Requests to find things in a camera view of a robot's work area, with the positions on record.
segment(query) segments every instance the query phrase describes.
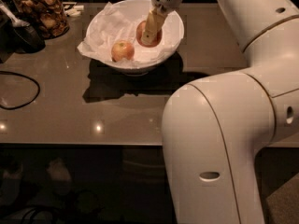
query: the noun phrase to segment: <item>glass jar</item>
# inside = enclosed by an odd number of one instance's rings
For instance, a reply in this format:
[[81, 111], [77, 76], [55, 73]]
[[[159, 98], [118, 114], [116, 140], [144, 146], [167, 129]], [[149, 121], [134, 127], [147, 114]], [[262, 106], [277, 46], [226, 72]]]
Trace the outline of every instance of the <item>glass jar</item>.
[[41, 34], [51, 39], [65, 34], [69, 24], [62, 0], [13, 0], [18, 11]]

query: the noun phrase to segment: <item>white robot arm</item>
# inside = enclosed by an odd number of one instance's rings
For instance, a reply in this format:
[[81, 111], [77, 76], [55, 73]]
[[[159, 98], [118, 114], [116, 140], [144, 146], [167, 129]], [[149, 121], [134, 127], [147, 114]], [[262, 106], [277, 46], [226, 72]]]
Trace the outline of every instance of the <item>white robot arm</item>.
[[149, 12], [145, 31], [141, 36], [144, 45], [151, 45], [164, 25], [167, 15], [179, 7], [183, 0], [151, 0], [153, 10]]
[[218, 3], [249, 68], [170, 97], [166, 171], [178, 223], [263, 224], [255, 155], [299, 130], [299, 11], [290, 0]]

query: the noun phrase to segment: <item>red apple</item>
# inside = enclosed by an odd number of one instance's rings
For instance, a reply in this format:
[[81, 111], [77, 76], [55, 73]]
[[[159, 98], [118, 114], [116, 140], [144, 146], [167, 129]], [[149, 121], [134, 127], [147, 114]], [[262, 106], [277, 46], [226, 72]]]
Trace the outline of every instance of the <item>red apple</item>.
[[130, 41], [127, 40], [116, 41], [111, 49], [113, 62], [118, 62], [122, 59], [132, 60], [134, 58], [134, 54], [134, 46]]
[[142, 36], [142, 34], [144, 32], [145, 27], [146, 27], [146, 21], [140, 22], [139, 25], [137, 26], [137, 29], [136, 29], [136, 39], [137, 39], [137, 42], [141, 46], [146, 47], [146, 48], [156, 47], [161, 42], [161, 39], [162, 39], [162, 30], [160, 30], [158, 32], [156, 38], [152, 41], [152, 43], [150, 45], [145, 45], [141, 41], [141, 36]]

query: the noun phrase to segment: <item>white bowl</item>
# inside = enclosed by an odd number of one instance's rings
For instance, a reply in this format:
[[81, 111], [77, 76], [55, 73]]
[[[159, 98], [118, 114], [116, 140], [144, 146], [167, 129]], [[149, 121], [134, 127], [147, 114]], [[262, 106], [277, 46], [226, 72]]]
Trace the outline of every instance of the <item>white bowl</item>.
[[[139, 24], [140, 21], [147, 18], [149, 11], [152, 9], [152, 4], [150, 0], [124, 0], [113, 4], [112, 7], [115, 7], [124, 18], [132, 24]], [[91, 33], [92, 28], [98, 26], [98, 21], [103, 18], [102, 10], [91, 21], [87, 29], [87, 36]], [[124, 73], [125, 75], [140, 76], [147, 74], [148, 71], [154, 69], [157, 65], [167, 60], [176, 52], [178, 45], [184, 36], [184, 25], [181, 17], [176, 11], [171, 12], [167, 16], [162, 29], [162, 41], [155, 48], [144, 48], [138, 44], [136, 39], [134, 39], [135, 60], [133, 62], [112, 62], [112, 59], [110, 58], [111, 48], [108, 48], [107, 51], [105, 51], [105, 54], [99, 54], [96, 57], [96, 60]]]

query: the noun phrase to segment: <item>bowl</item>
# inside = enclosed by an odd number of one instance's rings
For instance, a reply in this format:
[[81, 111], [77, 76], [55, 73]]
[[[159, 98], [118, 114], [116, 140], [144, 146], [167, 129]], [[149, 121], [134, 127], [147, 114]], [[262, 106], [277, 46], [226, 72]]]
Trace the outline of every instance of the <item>bowl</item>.
[[[148, 73], [148, 71], [154, 69], [159, 64], [167, 60], [171, 55], [173, 55], [181, 39], [184, 36], [184, 25], [179, 14], [176, 11], [169, 13], [167, 16], [163, 30], [162, 41], [159, 45], [154, 48], [145, 48], [140, 46], [135, 39], [135, 30], [137, 25], [144, 21], [149, 14], [149, 11], [153, 9], [150, 0], [123, 0], [121, 2], [110, 4], [109, 11], [111, 9], [117, 10], [121, 14], [122, 18], [125, 18], [131, 26], [131, 36], [129, 40], [132, 41], [135, 47], [135, 56], [133, 61], [120, 61], [113, 62], [111, 59], [111, 48], [117, 39], [123, 38], [121, 35], [112, 34], [105, 36], [104, 41], [99, 42], [99, 46], [103, 45], [103, 49], [92, 56], [95, 60], [100, 61], [108, 65], [109, 67], [124, 73], [128, 76], [142, 76]], [[105, 26], [105, 20], [109, 20], [112, 15], [109, 15], [106, 9], [100, 11], [91, 21], [87, 29], [86, 36], [94, 37], [93, 32], [97, 30], [97, 34], [103, 33]]]

